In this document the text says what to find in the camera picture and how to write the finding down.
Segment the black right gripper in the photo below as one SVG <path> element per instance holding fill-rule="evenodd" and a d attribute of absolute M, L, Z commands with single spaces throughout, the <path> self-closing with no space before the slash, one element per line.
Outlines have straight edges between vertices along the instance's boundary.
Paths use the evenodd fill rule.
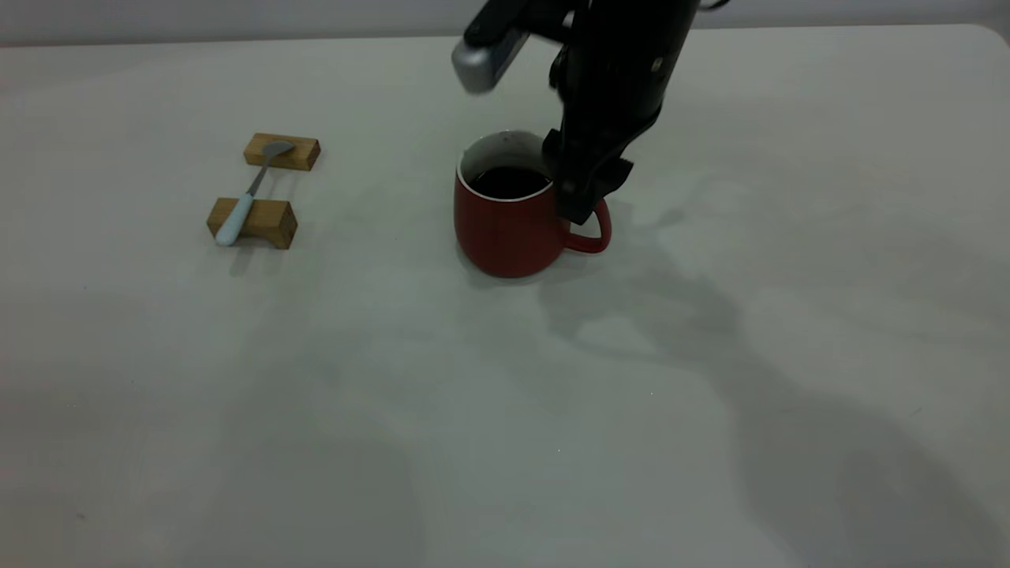
<path fill-rule="evenodd" d="M 556 215 L 584 224 L 634 168 L 627 145 L 656 122 L 699 1 L 584 1 L 549 82 L 560 129 L 541 145 L 556 184 Z"/>

